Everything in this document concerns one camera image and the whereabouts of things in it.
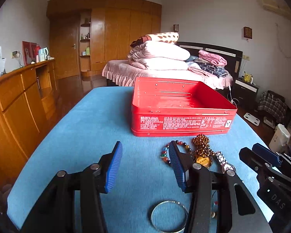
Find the red thermos bottle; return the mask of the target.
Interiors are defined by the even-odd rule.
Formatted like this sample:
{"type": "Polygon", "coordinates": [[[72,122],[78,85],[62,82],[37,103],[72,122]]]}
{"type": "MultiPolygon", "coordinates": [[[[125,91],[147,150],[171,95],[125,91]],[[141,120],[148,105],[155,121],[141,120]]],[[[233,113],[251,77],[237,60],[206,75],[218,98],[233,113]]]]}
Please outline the red thermos bottle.
{"type": "Polygon", "coordinates": [[[35,47],[35,56],[36,56],[36,62],[40,62],[40,58],[39,58],[39,50],[41,49],[41,47],[39,46],[39,44],[36,45],[35,47]]]}

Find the lower pink folded quilt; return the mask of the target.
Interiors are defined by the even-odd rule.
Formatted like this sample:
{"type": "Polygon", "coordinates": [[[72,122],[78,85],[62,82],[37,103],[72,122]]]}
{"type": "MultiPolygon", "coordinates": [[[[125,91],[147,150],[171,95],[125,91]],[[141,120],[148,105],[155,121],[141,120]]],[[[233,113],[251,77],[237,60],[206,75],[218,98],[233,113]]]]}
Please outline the lower pink folded quilt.
{"type": "Polygon", "coordinates": [[[129,59],[129,64],[142,70],[187,70],[184,61],[164,57],[129,59]]]}

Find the dark wooden headboard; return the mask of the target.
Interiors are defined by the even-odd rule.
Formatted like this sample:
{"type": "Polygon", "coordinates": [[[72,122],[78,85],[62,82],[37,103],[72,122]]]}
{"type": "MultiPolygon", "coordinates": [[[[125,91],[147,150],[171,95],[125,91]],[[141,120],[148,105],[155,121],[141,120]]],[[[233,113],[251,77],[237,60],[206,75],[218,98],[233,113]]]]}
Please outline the dark wooden headboard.
{"type": "Polygon", "coordinates": [[[181,42],[176,43],[179,47],[188,50],[193,56],[198,56],[200,50],[204,50],[208,53],[220,55],[227,61],[225,69],[230,73],[233,79],[239,77],[239,72],[242,63],[243,52],[228,47],[216,46],[211,44],[193,43],[193,42],[181,42]]]}

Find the thin silver bangle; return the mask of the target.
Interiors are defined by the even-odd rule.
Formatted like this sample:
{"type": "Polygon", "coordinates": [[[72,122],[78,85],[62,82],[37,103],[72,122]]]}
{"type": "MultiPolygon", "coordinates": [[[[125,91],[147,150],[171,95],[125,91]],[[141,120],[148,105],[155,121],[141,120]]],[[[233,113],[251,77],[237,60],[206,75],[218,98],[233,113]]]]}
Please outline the thin silver bangle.
{"type": "Polygon", "coordinates": [[[152,207],[149,221],[156,232],[183,232],[189,212],[185,205],[175,200],[164,200],[152,207]]]}

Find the plaid bag on chair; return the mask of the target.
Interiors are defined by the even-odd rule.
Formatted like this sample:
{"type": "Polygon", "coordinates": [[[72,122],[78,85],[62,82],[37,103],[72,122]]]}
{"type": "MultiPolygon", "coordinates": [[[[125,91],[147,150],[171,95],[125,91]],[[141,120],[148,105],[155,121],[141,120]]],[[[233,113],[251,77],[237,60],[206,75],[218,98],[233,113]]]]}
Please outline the plaid bag on chair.
{"type": "Polygon", "coordinates": [[[270,91],[265,91],[261,94],[258,111],[266,111],[268,114],[273,116],[277,123],[283,124],[285,121],[288,106],[285,100],[277,97],[270,91]]]}

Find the red picture frame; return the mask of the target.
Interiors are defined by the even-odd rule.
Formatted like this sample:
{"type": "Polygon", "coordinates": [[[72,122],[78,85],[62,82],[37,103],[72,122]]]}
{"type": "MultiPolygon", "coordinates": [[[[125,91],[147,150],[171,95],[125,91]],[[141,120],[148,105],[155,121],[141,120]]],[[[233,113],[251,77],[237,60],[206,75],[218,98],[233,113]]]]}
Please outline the red picture frame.
{"type": "Polygon", "coordinates": [[[37,43],[22,41],[22,51],[24,65],[31,65],[32,62],[36,63],[35,47],[37,43]]]}

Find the dark nightstand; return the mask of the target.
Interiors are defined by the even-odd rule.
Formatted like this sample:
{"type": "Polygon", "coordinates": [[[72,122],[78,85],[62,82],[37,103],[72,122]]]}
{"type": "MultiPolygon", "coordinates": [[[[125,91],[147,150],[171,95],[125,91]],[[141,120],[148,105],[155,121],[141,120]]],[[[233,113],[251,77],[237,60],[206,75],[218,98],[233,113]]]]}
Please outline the dark nightstand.
{"type": "Polygon", "coordinates": [[[238,105],[253,110],[259,87],[237,78],[232,87],[232,96],[238,100],[238,105]]]}

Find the wooden door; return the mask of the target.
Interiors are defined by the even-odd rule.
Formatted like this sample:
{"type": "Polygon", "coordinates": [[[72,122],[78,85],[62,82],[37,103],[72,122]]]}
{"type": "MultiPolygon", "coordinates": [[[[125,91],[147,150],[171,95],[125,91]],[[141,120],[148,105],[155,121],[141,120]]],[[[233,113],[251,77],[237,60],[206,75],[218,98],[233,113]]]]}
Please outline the wooden door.
{"type": "Polygon", "coordinates": [[[79,18],[64,16],[50,19],[49,47],[50,55],[55,58],[57,79],[77,76],[77,35],[79,18]]]}

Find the upper pink folded quilt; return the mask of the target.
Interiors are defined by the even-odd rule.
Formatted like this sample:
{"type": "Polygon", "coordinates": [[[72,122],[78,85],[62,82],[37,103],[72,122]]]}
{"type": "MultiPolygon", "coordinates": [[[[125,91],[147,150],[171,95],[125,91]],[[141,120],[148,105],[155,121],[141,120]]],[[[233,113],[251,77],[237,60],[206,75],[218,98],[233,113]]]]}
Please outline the upper pink folded quilt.
{"type": "Polygon", "coordinates": [[[139,58],[157,57],[185,61],[190,57],[190,53],[176,44],[146,41],[145,43],[132,48],[127,55],[128,59],[134,61],[139,58]]]}

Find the white trash bin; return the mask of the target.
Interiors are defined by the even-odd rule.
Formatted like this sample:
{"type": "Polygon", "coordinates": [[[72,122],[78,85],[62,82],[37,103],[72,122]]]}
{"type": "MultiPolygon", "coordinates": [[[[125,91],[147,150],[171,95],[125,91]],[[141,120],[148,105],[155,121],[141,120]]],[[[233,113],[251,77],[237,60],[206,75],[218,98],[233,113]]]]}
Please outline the white trash bin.
{"type": "Polygon", "coordinates": [[[269,143],[272,152],[283,152],[290,140],[290,133],[284,125],[278,124],[275,127],[275,133],[269,143]]]}

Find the wooden wardrobe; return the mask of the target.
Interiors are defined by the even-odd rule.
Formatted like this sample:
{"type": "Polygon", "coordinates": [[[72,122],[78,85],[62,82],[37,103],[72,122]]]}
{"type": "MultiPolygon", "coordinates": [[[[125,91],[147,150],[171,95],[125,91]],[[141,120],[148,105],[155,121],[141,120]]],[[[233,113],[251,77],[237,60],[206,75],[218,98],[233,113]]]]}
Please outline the wooden wardrobe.
{"type": "Polygon", "coordinates": [[[126,59],[140,36],[161,31],[162,5],[146,0],[50,0],[46,16],[79,18],[79,74],[100,75],[110,60],[126,59]]]}

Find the wall air conditioner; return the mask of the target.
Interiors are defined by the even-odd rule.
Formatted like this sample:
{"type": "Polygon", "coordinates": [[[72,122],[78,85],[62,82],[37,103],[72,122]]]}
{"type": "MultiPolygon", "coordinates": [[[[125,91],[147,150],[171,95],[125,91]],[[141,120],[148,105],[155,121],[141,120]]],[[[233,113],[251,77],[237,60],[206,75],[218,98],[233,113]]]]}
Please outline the wall air conditioner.
{"type": "Polygon", "coordinates": [[[288,5],[278,4],[275,0],[257,0],[257,2],[264,10],[291,21],[291,9],[288,5]]]}

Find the red metal tin box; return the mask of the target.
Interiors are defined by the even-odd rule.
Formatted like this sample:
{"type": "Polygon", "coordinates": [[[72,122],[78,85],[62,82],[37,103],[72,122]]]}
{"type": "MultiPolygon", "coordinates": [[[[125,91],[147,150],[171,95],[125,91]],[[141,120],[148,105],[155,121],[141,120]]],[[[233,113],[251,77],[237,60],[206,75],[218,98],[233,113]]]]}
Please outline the red metal tin box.
{"type": "Polygon", "coordinates": [[[203,82],[138,77],[131,130],[139,137],[226,134],[237,107],[203,82]]]}

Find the light blue electric kettle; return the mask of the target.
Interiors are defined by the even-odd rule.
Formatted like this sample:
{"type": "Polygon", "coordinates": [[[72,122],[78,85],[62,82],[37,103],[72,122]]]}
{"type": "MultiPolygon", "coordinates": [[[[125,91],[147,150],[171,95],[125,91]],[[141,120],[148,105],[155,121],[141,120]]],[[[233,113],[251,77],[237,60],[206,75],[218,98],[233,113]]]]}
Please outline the light blue electric kettle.
{"type": "Polygon", "coordinates": [[[44,48],[39,49],[38,56],[39,56],[40,62],[46,61],[48,59],[48,56],[49,56],[48,48],[44,47],[44,48]]]}

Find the pink folded quilt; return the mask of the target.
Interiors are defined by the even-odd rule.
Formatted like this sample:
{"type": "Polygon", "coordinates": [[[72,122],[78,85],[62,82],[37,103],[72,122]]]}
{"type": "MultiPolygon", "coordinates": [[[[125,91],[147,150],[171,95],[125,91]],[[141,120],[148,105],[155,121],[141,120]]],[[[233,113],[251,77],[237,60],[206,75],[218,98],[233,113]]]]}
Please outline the pink folded quilt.
{"type": "Polygon", "coordinates": [[[164,57],[129,59],[129,64],[142,70],[187,70],[184,61],[164,57]]]}
{"type": "Polygon", "coordinates": [[[128,59],[134,61],[139,58],[157,57],[185,61],[190,57],[190,53],[176,44],[146,41],[145,43],[132,48],[127,55],[128,59]]]}

